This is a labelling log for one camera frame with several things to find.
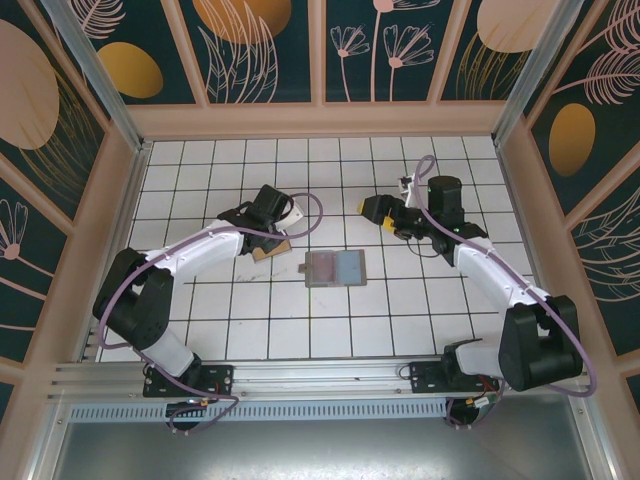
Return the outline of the aluminium mounting rail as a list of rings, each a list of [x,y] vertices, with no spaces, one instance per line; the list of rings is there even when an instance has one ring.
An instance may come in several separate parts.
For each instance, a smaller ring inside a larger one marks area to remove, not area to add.
[[[231,365],[234,369],[230,395],[243,401],[338,400],[355,398],[408,397],[411,362],[435,361],[438,356],[383,357],[329,360],[219,361],[202,365]],[[210,398],[196,390],[195,396],[144,398],[142,362],[82,362],[54,368],[46,386],[48,400],[126,401],[155,399],[178,402],[188,398]],[[471,393],[417,393],[422,396],[464,396]]]

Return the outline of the brushed metal panel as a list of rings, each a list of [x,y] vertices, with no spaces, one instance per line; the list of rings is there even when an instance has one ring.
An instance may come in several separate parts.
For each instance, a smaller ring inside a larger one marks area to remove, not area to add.
[[[503,400],[479,426],[436,418],[69,427],[54,480],[593,480],[566,401]]]

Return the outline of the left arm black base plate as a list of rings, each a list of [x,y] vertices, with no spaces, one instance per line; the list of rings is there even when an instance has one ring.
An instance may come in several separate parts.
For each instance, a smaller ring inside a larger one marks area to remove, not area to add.
[[[192,390],[211,395],[230,395],[233,385],[234,369],[231,365],[200,365],[190,367],[178,381],[187,385],[188,389],[176,385],[162,375],[157,369],[146,367],[143,370],[144,398],[178,398],[195,396]]]

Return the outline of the light blue credit card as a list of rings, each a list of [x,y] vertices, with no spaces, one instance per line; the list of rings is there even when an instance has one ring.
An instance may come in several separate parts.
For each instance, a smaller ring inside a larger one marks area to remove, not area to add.
[[[360,250],[344,250],[336,254],[336,280],[346,286],[361,285],[362,252]]]

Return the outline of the aluminium corner post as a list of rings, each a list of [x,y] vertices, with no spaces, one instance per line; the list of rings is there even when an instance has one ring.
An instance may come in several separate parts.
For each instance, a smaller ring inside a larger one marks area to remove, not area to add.
[[[493,144],[500,149],[518,123],[525,106],[575,24],[584,0],[560,0],[529,55],[493,128]]]
[[[38,0],[81,72],[126,142],[141,151],[143,137],[129,115],[92,40],[107,40],[126,16],[123,0]]]

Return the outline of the grey card holder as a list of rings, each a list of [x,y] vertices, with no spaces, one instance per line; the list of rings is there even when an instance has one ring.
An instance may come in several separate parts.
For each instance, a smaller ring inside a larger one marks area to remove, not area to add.
[[[361,285],[355,285],[355,286],[346,286],[346,285],[342,285],[340,284],[337,280],[335,280],[334,283],[332,284],[326,284],[326,285],[313,285],[310,282],[310,256],[312,252],[319,252],[319,251],[323,251],[323,252],[334,252],[335,253],[335,260],[336,260],[336,254],[340,251],[344,251],[344,250],[315,250],[315,251],[308,251],[305,253],[305,258],[304,258],[304,262],[302,264],[300,264],[298,266],[298,272],[300,274],[304,275],[304,281],[305,281],[305,286],[307,288],[334,288],[334,287],[358,287],[358,286],[366,286],[367,285],[367,275],[366,275],[366,261],[365,261],[365,252],[363,250],[360,250],[362,252],[361,254],[361,258],[362,258],[362,273],[363,273],[363,282]]]

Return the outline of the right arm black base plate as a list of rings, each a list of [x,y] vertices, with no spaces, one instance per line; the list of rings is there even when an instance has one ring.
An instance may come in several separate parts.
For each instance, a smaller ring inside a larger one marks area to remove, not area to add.
[[[409,379],[413,393],[497,392],[498,380],[481,375],[467,375],[444,362],[424,361],[409,364]]]

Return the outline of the aluminium side rail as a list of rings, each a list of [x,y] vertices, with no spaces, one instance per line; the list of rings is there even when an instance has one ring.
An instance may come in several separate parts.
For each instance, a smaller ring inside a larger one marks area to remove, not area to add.
[[[87,297],[85,318],[76,342],[76,363],[95,358],[97,347],[94,345],[93,331],[96,320],[93,306],[115,255],[128,242],[152,147],[151,142],[145,141],[140,149],[131,154],[117,153],[111,148],[101,156],[96,171],[91,175],[91,197],[87,199],[83,212],[90,220],[90,245],[94,248],[92,252],[97,264]]]

